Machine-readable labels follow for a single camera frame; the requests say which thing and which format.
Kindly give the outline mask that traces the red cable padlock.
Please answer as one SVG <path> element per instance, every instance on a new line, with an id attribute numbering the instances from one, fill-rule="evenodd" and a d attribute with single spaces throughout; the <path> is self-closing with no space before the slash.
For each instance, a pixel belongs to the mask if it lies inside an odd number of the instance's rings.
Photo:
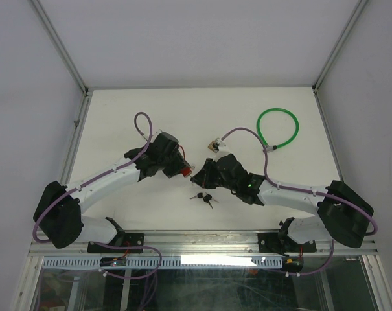
<path id="1" fill-rule="evenodd" d="M 185 155 L 185 150 L 184 150 L 184 148 L 183 148 L 181 145 L 179 145 L 178 148 L 179 148 L 179 151 L 180 151 L 180 153 L 181 153 L 181 155 L 182 155 L 183 162 L 184 162 L 184 167 L 181 169 L 181 174 L 186 178 L 186 177 L 188 177 L 189 175 L 191 175 L 191 173 L 192 173 L 192 167 L 191 167 L 191 165 L 190 165 L 190 164 L 187 162 L 187 160 L 186 160 L 186 155 Z"/>

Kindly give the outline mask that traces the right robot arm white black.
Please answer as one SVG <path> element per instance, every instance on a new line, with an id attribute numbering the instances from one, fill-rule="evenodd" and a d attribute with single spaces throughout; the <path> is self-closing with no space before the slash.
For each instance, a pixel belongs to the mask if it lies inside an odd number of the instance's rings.
<path id="1" fill-rule="evenodd" d="M 308 218 L 291 217 L 281 222 L 278 243 L 286 251 L 311 240 L 330 238 L 349 248 L 360 248 L 374 214 L 374 209 L 342 181 L 334 180 L 328 186 L 283 185 L 248 172 L 233 154 L 206 159 L 191 181 L 203 189 L 230 190 L 246 204 L 308 213 Z"/>

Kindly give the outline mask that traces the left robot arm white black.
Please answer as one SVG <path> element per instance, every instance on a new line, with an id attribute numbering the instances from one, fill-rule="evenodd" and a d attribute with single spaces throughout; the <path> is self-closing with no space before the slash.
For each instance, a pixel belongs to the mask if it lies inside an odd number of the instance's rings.
<path id="1" fill-rule="evenodd" d="M 167 132 L 159 133 L 142 148 L 129 150 L 115 164 L 87 180 L 48 184 L 33 216 L 35 228 L 41 229 L 44 241 L 57 249 L 74 242 L 102 244 L 112 252 L 130 247 L 128 235 L 113 218 L 96 219 L 85 216 L 85 212 L 112 192 L 158 172 L 168 178 L 180 174 L 187 177 L 192 172 L 178 140 Z"/>

